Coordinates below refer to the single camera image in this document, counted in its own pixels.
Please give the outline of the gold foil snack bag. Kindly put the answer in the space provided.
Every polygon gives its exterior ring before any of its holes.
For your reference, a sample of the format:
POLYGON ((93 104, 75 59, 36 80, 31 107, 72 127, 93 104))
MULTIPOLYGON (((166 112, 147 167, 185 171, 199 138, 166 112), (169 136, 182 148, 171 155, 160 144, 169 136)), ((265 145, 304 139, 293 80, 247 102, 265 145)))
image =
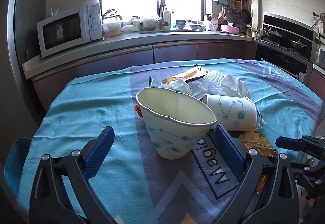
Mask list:
POLYGON ((255 149, 263 156, 278 156, 276 149, 273 148, 264 135, 258 131, 241 133, 239 139, 247 149, 255 149))

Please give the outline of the squashed white paper cup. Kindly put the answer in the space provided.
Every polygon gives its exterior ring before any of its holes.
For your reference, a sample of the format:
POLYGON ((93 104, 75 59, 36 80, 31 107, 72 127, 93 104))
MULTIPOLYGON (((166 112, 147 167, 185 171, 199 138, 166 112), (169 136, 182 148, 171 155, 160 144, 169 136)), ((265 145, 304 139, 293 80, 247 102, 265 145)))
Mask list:
POLYGON ((136 95, 157 154, 180 159, 213 128, 217 118, 200 100, 164 88, 143 88, 136 95))

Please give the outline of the blue plastic trash bin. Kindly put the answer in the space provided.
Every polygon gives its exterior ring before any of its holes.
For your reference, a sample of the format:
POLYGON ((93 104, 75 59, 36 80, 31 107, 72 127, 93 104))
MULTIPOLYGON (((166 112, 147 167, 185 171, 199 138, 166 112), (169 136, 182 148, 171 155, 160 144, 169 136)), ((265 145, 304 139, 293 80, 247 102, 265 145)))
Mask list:
POLYGON ((21 137, 15 141, 4 165, 4 180, 15 197, 19 193, 20 178, 31 146, 31 138, 21 137))

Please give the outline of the dark kitchen base cabinets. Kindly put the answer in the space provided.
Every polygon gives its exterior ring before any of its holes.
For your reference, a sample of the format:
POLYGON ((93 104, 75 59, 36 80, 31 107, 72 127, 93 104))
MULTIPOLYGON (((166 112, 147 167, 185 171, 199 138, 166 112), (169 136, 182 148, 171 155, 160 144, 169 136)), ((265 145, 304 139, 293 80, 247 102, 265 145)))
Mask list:
POLYGON ((181 42, 143 46, 87 58, 47 70, 31 79, 41 105, 50 104, 71 80, 97 73, 121 70, 169 61, 209 60, 217 58, 253 60, 257 44, 253 41, 219 40, 181 42))

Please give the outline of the kitchen faucet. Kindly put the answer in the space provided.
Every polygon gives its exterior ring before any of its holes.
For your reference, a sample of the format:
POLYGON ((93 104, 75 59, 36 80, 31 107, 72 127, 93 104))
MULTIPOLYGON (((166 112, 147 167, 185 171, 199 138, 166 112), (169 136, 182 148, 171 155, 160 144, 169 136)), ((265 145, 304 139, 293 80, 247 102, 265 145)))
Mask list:
POLYGON ((158 16, 159 16, 158 29, 163 30, 164 27, 168 25, 168 23, 164 21, 164 15, 163 15, 166 4, 165 4, 165 0, 156 0, 156 1, 158 3, 158 16))

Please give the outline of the white dotted paper cup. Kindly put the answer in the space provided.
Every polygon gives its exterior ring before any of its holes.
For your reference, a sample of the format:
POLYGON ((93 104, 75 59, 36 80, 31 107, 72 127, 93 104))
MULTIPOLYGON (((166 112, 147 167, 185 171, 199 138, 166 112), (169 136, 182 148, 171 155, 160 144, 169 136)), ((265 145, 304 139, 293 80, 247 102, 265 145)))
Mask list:
POLYGON ((251 132, 257 128, 257 109, 247 97, 204 95, 205 103, 215 114, 217 123, 213 129, 222 125, 228 132, 251 132))

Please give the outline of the crumpled white tissue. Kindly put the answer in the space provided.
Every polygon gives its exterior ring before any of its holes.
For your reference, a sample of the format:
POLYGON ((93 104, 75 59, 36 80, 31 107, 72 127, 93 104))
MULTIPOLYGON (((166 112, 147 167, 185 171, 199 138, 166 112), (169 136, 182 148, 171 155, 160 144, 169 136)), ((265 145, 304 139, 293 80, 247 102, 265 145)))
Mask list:
POLYGON ((220 81, 220 90, 218 94, 230 97, 251 98, 251 91, 246 83, 231 75, 226 75, 220 81))

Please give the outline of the teal grey tablecloth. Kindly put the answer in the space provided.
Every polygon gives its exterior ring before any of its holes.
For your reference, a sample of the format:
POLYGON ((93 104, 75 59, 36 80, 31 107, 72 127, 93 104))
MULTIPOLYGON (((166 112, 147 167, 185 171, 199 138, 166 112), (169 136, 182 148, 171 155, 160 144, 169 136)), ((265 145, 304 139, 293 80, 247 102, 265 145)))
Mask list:
POLYGON ((64 82, 32 138, 17 203, 29 212, 42 155, 69 155, 107 126, 115 141, 90 185, 119 223, 212 223, 238 187, 209 132, 194 140, 163 124, 149 125, 134 110, 138 93, 194 66, 244 82, 265 120, 260 133, 312 135, 322 100, 303 83, 265 61, 215 59, 134 66, 64 82))

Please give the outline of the clear green plastic wrapper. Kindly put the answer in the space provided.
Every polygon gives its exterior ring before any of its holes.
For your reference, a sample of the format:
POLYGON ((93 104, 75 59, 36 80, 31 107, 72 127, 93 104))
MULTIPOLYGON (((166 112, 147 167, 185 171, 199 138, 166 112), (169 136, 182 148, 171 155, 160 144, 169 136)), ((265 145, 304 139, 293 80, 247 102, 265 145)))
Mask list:
POLYGON ((172 81, 169 84, 163 84, 157 86, 157 88, 164 88, 164 89, 170 89, 172 91, 178 92, 178 93, 184 93, 190 95, 192 93, 192 89, 190 86, 183 80, 178 79, 176 81, 172 81))

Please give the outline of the pink plastic basin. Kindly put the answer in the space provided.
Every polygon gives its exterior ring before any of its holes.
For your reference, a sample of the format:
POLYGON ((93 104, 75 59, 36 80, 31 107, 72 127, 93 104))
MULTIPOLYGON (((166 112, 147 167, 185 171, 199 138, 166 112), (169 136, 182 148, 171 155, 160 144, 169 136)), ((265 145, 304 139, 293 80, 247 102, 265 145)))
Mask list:
POLYGON ((229 26, 229 25, 221 25, 221 31, 222 32, 228 32, 229 34, 238 34, 240 28, 234 27, 234 26, 229 26))

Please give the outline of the orange wrapper piece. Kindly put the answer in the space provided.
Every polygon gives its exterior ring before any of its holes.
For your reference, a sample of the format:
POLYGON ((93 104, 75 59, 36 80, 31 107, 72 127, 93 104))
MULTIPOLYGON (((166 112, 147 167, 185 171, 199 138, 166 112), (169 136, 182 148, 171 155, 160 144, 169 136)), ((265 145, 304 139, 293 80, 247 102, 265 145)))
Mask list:
POLYGON ((137 114, 139 115, 139 117, 143 118, 142 112, 141 112, 141 108, 138 104, 135 104, 134 106, 134 110, 137 112, 137 114))

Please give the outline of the black frying pan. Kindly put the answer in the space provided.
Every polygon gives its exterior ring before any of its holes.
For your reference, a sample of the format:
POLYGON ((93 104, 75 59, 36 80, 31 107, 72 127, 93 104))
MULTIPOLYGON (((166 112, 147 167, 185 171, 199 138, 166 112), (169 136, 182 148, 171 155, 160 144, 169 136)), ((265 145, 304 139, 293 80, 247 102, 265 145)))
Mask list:
POLYGON ((252 16, 251 16, 251 13, 249 12, 249 10, 243 9, 240 12, 240 17, 244 24, 251 24, 252 16))

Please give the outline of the dish soap bottle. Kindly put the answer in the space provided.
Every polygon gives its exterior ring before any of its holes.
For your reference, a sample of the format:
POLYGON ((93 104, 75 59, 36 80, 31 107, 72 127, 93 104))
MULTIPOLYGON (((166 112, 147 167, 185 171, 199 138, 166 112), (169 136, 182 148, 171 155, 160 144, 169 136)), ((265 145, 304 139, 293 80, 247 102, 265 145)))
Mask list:
POLYGON ((170 30, 171 28, 171 12, 165 8, 163 11, 163 21, 164 21, 164 29, 170 30))

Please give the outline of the white microwave oven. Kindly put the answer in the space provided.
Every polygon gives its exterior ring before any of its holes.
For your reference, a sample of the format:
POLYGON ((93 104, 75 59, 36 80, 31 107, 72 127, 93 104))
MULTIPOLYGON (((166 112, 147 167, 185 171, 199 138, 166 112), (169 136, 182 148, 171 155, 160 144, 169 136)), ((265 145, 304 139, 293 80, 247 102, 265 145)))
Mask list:
POLYGON ((100 1, 88 1, 37 23, 41 57, 102 38, 100 1))

